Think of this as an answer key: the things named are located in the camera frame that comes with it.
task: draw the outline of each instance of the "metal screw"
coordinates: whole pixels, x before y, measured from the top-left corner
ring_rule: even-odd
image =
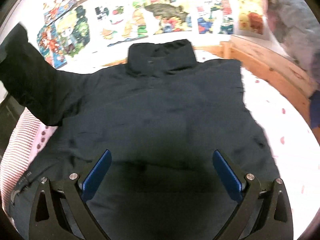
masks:
[[[69,178],[72,179],[72,180],[76,179],[76,178],[78,178],[78,174],[72,173],[72,174],[70,174]]]
[[[280,178],[277,178],[277,179],[276,179],[276,182],[277,182],[278,184],[282,184],[282,183],[283,183],[283,180],[280,179]]]
[[[247,174],[247,179],[248,179],[248,180],[254,180],[254,175],[251,174],[251,173],[248,173],[248,174]]]
[[[46,177],[43,177],[43,178],[41,178],[41,180],[40,180],[40,182],[42,183],[42,184],[44,184],[44,183],[46,183],[47,182],[47,178]]]

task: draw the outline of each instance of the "jacket collar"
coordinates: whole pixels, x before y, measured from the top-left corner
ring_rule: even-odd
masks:
[[[188,40],[163,44],[137,43],[129,48],[126,71],[138,76],[161,76],[197,64]]]

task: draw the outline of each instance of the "blue cloth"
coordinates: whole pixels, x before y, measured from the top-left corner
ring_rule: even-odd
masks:
[[[314,92],[310,100],[310,122],[313,129],[320,124],[320,91]]]

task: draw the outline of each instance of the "jacket sleeve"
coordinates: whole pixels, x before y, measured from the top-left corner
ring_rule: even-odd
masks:
[[[28,43],[17,24],[0,46],[0,80],[7,91],[41,122],[61,125],[79,111],[90,75],[57,71]]]

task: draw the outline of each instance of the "bed sheet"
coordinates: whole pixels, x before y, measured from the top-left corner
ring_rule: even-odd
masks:
[[[197,60],[218,58],[196,50]],[[263,128],[284,180],[292,208],[294,239],[303,233],[320,207],[320,146],[299,112],[266,81],[241,68],[244,104]],[[0,164],[4,203],[21,174],[41,151],[56,127],[48,127],[27,109],[13,131]]]

